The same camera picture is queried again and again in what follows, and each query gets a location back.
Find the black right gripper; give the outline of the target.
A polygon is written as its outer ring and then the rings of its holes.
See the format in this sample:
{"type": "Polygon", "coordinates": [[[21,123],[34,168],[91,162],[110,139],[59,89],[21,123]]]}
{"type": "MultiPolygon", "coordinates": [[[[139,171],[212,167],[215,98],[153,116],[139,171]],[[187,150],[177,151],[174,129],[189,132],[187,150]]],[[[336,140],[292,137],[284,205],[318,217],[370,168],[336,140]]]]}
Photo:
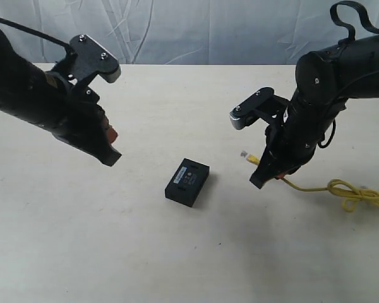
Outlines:
{"type": "Polygon", "coordinates": [[[269,155],[263,155],[261,159],[249,156],[249,162],[257,166],[250,182],[262,189],[269,180],[284,179],[308,163],[318,141],[318,120],[318,111],[313,107],[288,105],[282,116],[281,128],[272,135],[269,155]]]}

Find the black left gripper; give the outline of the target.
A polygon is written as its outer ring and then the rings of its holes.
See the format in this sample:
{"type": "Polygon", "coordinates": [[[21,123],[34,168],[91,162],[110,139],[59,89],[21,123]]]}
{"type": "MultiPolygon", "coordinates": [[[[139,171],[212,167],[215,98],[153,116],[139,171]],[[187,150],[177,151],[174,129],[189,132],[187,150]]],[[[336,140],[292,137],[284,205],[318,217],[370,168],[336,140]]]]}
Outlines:
{"type": "Polygon", "coordinates": [[[121,153],[112,147],[118,137],[100,97],[85,82],[72,84],[60,73],[45,73],[44,100],[46,130],[56,139],[94,156],[102,164],[113,166],[121,153]]]}

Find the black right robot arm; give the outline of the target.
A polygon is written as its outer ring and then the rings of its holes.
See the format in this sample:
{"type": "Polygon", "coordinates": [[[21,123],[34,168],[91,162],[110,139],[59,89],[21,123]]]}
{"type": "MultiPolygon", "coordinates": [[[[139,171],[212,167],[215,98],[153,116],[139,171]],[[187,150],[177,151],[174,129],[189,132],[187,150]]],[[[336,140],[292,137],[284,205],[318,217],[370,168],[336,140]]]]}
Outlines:
{"type": "Polygon", "coordinates": [[[250,181],[262,188],[308,163],[326,148],[327,129],[351,98],[379,98],[379,35],[303,55],[296,91],[265,130],[266,147],[250,181]]]}

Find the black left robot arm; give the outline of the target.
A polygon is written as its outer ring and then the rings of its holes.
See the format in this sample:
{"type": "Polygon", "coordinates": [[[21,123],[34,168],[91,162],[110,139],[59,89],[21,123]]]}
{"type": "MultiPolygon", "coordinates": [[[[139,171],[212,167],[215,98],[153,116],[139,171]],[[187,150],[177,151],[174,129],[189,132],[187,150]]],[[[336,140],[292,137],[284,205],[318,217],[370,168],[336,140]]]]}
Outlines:
{"type": "Polygon", "coordinates": [[[118,60],[88,35],[73,37],[66,56],[43,71],[18,55],[0,29],[0,111],[109,167],[121,157],[112,146],[117,133],[89,84],[96,76],[114,83],[120,74],[118,60]]]}

